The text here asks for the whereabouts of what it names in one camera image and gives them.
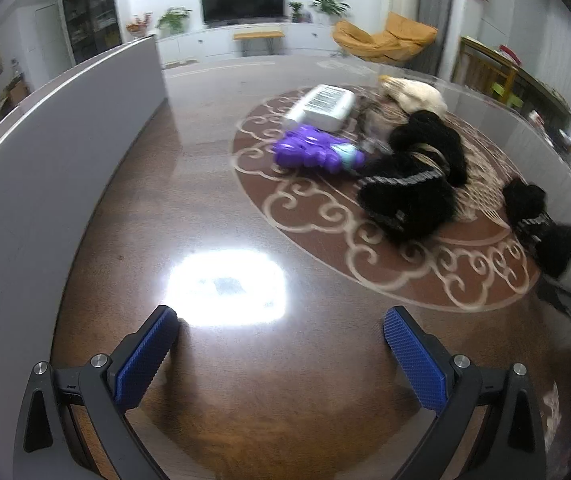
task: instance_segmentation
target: purple toy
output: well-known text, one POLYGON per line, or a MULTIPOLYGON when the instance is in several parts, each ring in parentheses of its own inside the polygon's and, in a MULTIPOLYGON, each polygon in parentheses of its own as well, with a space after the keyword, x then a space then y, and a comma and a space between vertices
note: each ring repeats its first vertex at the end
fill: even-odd
POLYGON ((275 162, 283 168, 323 168, 330 173, 360 168, 365 155, 354 144, 300 124, 273 145, 275 162))

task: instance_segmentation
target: round decorative mat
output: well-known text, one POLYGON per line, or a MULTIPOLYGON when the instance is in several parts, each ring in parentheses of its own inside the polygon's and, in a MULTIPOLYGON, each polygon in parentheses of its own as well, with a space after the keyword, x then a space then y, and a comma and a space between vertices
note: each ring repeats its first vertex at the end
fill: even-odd
MULTIPOLYGON (((374 91, 346 88, 361 95, 374 91)), ((468 185, 457 191, 457 218, 430 240, 397 246, 357 205, 354 177, 274 164, 281 117, 307 91, 265 99, 238 124, 232 143, 237 177, 271 225, 331 268, 404 304, 492 310, 534 285, 538 270, 506 223, 501 192, 519 172, 491 140, 447 115, 445 122, 461 135, 469 171, 468 185)), ((392 116, 406 122, 400 108, 392 116)), ((336 135, 357 140, 355 126, 352 116, 336 135)))

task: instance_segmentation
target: metal screw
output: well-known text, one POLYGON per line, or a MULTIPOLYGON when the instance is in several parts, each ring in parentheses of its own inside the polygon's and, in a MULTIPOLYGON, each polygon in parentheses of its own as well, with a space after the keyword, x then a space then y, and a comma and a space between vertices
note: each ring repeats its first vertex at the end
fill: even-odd
POLYGON ((37 375, 41 375, 46 370, 48 370, 48 363, 45 361, 41 361, 40 363, 37 363, 35 365, 35 367, 32 368, 32 371, 37 375))
POLYGON ((467 368, 470 366, 470 360, 465 355, 454 356, 454 364, 459 368, 467 368))
POLYGON ((101 368, 108 362, 108 356, 105 354, 97 354, 90 359, 90 364, 95 368, 101 368))
POLYGON ((527 373, 527 368, 521 363, 515 363, 515 365, 512 367, 512 370, 514 370, 515 374, 517 375, 525 375, 527 373))

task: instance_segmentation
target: orange lounge chair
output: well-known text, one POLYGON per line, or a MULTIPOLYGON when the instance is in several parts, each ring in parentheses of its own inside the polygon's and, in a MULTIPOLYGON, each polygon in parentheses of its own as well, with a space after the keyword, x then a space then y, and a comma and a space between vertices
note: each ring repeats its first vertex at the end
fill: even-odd
POLYGON ((365 61, 396 63, 413 58, 435 41, 437 29, 391 12, 383 32, 368 34, 342 20, 335 25, 332 37, 350 54, 365 61))

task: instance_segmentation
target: blue gripper pad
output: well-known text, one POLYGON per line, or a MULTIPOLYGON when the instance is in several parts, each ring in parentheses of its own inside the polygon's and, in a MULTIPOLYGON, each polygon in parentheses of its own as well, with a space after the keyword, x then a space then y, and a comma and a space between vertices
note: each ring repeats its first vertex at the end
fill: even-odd
POLYGON ((139 405, 178 332, 177 314, 160 305, 136 333, 119 343, 110 368, 114 401, 122 411, 139 405))
POLYGON ((425 332, 402 306, 395 306, 385 313, 383 334, 421 406, 439 415, 447 403, 447 378, 422 343, 425 332))

